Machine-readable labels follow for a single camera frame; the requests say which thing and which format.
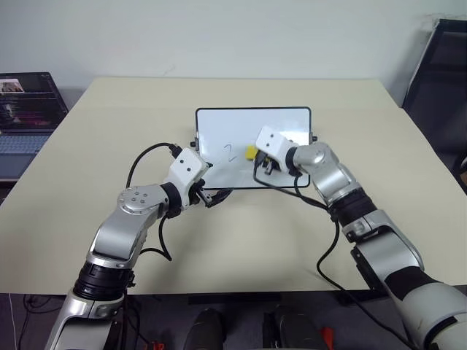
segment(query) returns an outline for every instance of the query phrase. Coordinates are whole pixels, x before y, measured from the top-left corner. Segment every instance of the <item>laptop keyboard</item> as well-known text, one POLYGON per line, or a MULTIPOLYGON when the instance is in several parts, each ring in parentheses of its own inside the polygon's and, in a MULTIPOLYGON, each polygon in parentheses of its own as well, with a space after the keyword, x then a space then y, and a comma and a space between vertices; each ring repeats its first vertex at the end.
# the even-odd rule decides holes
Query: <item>laptop keyboard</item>
POLYGON ((0 136, 0 154, 38 153, 49 136, 0 136))

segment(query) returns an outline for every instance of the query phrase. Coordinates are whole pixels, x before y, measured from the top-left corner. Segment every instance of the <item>beige table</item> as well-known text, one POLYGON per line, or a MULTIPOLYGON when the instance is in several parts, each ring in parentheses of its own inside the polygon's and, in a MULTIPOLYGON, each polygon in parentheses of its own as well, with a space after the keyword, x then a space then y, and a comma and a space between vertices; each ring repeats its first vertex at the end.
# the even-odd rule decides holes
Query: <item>beige table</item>
MULTIPOLYGON (((159 141, 187 145, 195 110, 214 106, 310 106, 315 134, 418 247, 429 274, 467 282, 466 197, 379 82, 100 78, 0 207, 0 292, 65 293, 134 158, 159 141)), ((161 182, 170 162, 166 150, 148 155, 134 184, 161 182)), ((186 211, 166 223, 165 237, 174 261, 143 255, 131 292, 330 289, 314 267, 333 225, 272 190, 238 190, 218 207, 186 211)), ((156 227, 146 246, 158 246, 156 227)), ((365 288, 350 250, 342 238, 323 268, 365 288)))

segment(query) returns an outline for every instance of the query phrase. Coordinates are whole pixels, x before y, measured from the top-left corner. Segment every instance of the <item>whiteboard frame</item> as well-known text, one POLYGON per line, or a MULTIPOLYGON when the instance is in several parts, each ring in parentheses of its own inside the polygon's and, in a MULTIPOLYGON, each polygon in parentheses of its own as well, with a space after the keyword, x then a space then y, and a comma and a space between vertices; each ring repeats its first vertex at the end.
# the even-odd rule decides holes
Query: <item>whiteboard frame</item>
MULTIPOLYGON (((271 106, 271 107, 200 107, 197 108, 195 112, 195 124, 196 124, 196 137, 195 137, 195 144, 196 144, 196 151, 199 154, 199 129, 198 129, 198 112, 203 111, 203 110, 232 110, 232 109, 238 109, 238 110, 245 110, 245 109, 308 109, 308 125, 309 125, 309 130, 308 130, 308 144, 312 143, 313 140, 313 132, 312 132, 312 110, 308 106, 271 106)), ((305 188, 308 187, 311 183, 310 175, 302 175, 302 177, 306 177, 306 184, 299 185, 299 188, 305 188)), ((278 186, 281 188, 294 188, 293 186, 278 186)), ((221 190, 221 187, 205 187, 205 190, 221 190)), ((261 184, 258 184, 257 187, 232 187, 235 190, 256 190, 256 189, 268 189, 270 187, 263 186, 261 184)))

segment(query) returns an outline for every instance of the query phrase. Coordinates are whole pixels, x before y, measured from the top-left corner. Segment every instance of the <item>laptop screen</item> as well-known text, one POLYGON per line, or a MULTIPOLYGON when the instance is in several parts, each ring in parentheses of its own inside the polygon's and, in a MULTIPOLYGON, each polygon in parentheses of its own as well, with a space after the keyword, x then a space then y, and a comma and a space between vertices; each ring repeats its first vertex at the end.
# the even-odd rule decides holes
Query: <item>laptop screen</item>
POLYGON ((47 72, 0 74, 0 130, 53 130, 68 109, 47 72))

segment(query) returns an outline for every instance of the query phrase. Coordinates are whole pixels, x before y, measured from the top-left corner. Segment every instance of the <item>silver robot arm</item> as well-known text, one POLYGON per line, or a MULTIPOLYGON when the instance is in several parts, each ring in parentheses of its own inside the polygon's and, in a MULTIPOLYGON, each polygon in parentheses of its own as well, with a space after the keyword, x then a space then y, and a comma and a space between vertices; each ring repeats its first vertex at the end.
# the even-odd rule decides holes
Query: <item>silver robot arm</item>
POLYGON ((420 253, 365 194, 325 143, 299 146, 264 127, 256 147, 281 171, 309 174, 316 191, 342 226, 357 268, 372 289, 385 290, 421 349, 467 348, 467 298, 426 275, 420 253))
POLYGON ((177 216, 200 197, 207 206, 201 177, 209 164, 185 148, 162 185, 129 187, 98 229, 78 280, 66 296, 48 339, 47 350, 102 350, 124 292, 133 285, 133 268, 147 229, 164 215, 177 216))

